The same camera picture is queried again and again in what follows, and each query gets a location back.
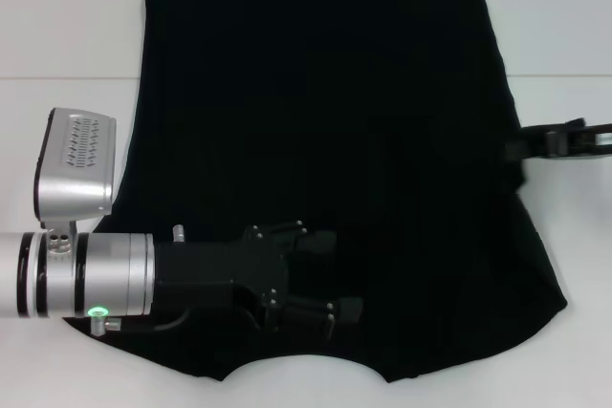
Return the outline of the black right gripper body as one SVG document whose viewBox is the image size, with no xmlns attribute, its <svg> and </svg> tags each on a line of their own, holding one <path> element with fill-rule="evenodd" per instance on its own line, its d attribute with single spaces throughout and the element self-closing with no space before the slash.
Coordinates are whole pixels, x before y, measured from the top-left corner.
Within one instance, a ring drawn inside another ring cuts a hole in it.
<svg viewBox="0 0 612 408">
<path fill-rule="evenodd" d="M 586 145 L 589 155 L 610 155 L 612 150 L 612 124 L 588 126 L 586 128 Z"/>
</svg>

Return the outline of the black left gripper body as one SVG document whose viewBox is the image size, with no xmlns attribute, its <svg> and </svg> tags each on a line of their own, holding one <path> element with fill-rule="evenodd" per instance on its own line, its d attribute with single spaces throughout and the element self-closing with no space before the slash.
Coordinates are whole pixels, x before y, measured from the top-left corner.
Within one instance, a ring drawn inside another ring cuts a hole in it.
<svg viewBox="0 0 612 408">
<path fill-rule="evenodd" d="M 238 311 L 275 331 L 289 296 L 291 224 L 251 225 L 231 242 L 155 245 L 152 311 Z"/>
</svg>

